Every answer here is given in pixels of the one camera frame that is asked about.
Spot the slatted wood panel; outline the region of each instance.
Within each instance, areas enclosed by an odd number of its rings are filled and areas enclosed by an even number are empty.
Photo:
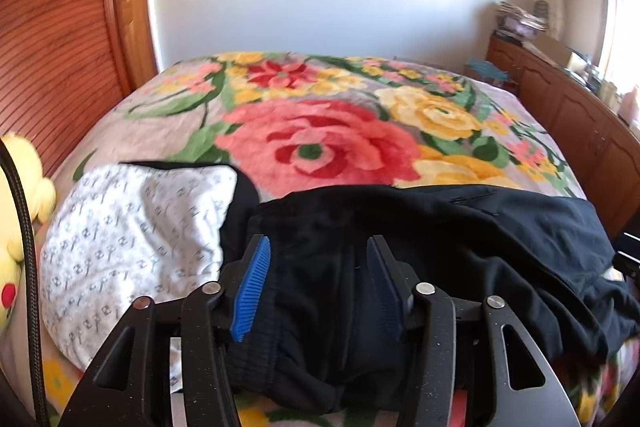
[[[0,0],[0,134],[31,139],[47,174],[129,90],[106,17],[104,0]]]

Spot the black fabric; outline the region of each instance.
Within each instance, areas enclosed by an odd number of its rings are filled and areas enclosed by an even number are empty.
[[[126,165],[137,165],[150,169],[169,171],[171,169],[201,169],[226,165],[231,167],[238,174],[234,197],[226,210],[225,222],[220,227],[220,248],[224,254],[223,266],[226,263],[237,261],[242,257],[246,246],[246,227],[249,217],[254,208],[260,203],[258,191],[253,182],[244,172],[233,165],[220,163],[183,163],[166,161],[135,161],[126,162]]]
[[[364,261],[374,234],[451,296],[505,298],[548,359],[603,363],[640,331],[638,302],[601,277],[614,251],[587,201],[484,185],[325,187],[259,205],[247,232],[271,239],[272,264],[252,332],[228,350],[229,377],[286,407],[400,407],[414,353],[380,324]]]

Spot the floral blanket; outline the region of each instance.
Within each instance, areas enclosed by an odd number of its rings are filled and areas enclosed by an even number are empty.
[[[160,158],[231,162],[263,200],[340,184],[490,184],[584,197],[556,144],[513,95],[375,57],[233,52],[180,62],[103,117],[54,182],[62,200],[86,169]],[[13,323],[22,322],[16,315]],[[81,375],[43,333],[47,395],[60,412]],[[563,367],[584,425],[617,398],[622,362],[631,367],[637,353],[637,344],[629,344],[610,366]],[[464,397],[455,403],[452,425],[462,425]],[[283,420],[390,427],[396,421],[372,410],[313,417],[249,396],[239,396],[238,407],[244,427]]]

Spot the white patterned fabric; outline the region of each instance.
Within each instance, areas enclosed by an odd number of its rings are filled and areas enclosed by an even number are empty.
[[[85,370],[136,297],[169,301],[218,279],[236,180],[227,166],[106,165],[82,177],[40,259],[42,318],[71,362]],[[170,379],[172,391],[181,388],[177,340]]]

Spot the window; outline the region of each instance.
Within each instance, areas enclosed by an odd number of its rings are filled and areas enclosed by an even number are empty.
[[[600,69],[619,93],[640,84],[639,31],[640,0],[608,0]]]

